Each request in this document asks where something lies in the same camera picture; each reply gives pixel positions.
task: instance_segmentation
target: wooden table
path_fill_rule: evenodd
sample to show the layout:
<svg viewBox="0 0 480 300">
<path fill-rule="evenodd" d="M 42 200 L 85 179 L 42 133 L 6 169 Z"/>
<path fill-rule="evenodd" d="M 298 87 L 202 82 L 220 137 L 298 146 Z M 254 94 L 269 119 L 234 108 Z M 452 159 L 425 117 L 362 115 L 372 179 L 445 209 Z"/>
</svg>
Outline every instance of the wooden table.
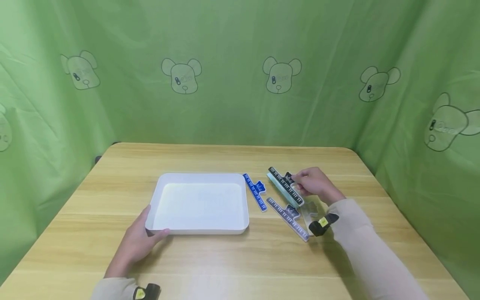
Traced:
<svg viewBox="0 0 480 300">
<path fill-rule="evenodd" d="M 0 299 L 85 300 L 125 229 L 167 172 L 247 172 L 284 204 L 267 168 L 319 166 L 355 198 L 431 299 L 467 299 L 360 158 L 345 148 L 116 144 L 105 153 L 0 288 Z M 364 299 L 332 233 L 303 242 L 249 191 L 250 227 L 239 236 L 175 236 L 136 269 L 160 299 Z"/>
</svg>

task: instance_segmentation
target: ruler with crown shape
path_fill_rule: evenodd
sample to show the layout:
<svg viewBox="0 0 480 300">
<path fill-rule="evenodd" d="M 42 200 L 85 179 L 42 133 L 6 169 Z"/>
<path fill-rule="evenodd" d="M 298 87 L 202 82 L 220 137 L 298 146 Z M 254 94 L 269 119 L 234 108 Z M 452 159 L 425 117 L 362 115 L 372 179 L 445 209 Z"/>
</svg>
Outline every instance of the ruler with crown shape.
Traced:
<svg viewBox="0 0 480 300">
<path fill-rule="evenodd" d="M 252 180 L 250 179 L 250 176 L 248 176 L 247 173 L 243 174 L 243 177 L 245 178 L 245 182 L 247 183 L 248 188 L 252 192 L 252 195 L 255 198 L 255 201 L 260 207 L 260 210 L 262 211 L 262 213 L 266 212 L 267 205 L 265 204 L 264 200 L 260 196 L 260 194 L 263 194 L 266 192 L 265 185 L 261 181 L 258 181 L 256 184 L 253 184 Z"/>
<path fill-rule="evenodd" d="M 275 209 L 277 214 L 282 217 L 282 219 L 297 233 L 304 242 L 308 241 L 310 234 L 305 231 L 298 223 L 295 221 L 296 218 L 300 217 L 298 210 L 292 205 L 288 204 L 285 209 L 275 202 L 272 198 L 267 198 L 267 203 Z"/>
<path fill-rule="evenodd" d="M 285 176 L 282 176 L 274 167 L 269 167 L 268 172 L 267 177 L 282 192 L 291 205 L 299 208 L 305 203 L 297 191 L 292 188 L 292 184 L 295 183 L 292 179 L 292 174 L 287 172 Z"/>
</svg>

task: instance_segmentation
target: black wrist device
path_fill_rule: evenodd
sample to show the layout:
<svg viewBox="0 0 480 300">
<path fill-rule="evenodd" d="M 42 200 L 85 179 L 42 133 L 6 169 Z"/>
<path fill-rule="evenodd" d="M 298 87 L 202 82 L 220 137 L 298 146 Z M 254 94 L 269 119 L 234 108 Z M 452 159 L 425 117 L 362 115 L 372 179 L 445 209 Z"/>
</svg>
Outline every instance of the black wrist device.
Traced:
<svg viewBox="0 0 480 300">
<path fill-rule="evenodd" d="M 133 293 L 133 300 L 158 300 L 160 296 L 160 286 L 149 283 L 147 288 L 138 287 Z"/>
<path fill-rule="evenodd" d="M 327 229 L 330 228 L 330 225 L 335 223 L 338 218 L 339 217 L 336 214 L 327 214 L 320 220 L 311 222 L 308 229 L 310 229 L 314 236 L 322 236 L 327 232 Z"/>
</svg>

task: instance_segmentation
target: beige sleeve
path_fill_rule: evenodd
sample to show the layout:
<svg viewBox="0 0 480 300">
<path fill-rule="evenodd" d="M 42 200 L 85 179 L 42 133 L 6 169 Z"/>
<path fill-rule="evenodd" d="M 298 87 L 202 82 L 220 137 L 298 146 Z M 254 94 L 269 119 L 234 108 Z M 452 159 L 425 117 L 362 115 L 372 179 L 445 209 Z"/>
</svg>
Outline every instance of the beige sleeve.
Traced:
<svg viewBox="0 0 480 300">
<path fill-rule="evenodd" d="M 133 278 L 102 279 L 95 286 L 90 300 L 132 300 L 137 287 Z"/>
<path fill-rule="evenodd" d="M 373 230 L 352 199 L 336 202 L 328 209 L 339 216 L 331 225 L 334 239 L 342 246 L 353 271 L 371 300 L 427 300 L 415 278 Z"/>
</svg>

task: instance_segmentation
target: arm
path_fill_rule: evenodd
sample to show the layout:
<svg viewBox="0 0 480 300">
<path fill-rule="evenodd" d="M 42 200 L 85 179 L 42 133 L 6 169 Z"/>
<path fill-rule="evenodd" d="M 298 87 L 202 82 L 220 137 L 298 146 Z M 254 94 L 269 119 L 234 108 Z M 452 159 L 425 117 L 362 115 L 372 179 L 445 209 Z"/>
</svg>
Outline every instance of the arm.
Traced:
<svg viewBox="0 0 480 300">
<path fill-rule="evenodd" d="M 147 206 L 127 229 L 104 279 L 95 286 L 91 300 L 133 299 L 138 285 L 135 279 L 128 278 L 132 266 L 144 259 L 155 245 L 170 233 L 169 229 L 164 229 L 151 237 L 147 235 L 145 221 L 149 211 L 150 206 Z"/>
<path fill-rule="evenodd" d="M 293 180 L 305 195 L 316 194 L 339 216 L 331 225 L 334 239 L 342 246 L 355 275 L 372 300 L 427 300 L 417 281 L 399 258 L 373 230 L 352 199 L 346 199 L 319 168 L 305 169 Z"/>
</svg>

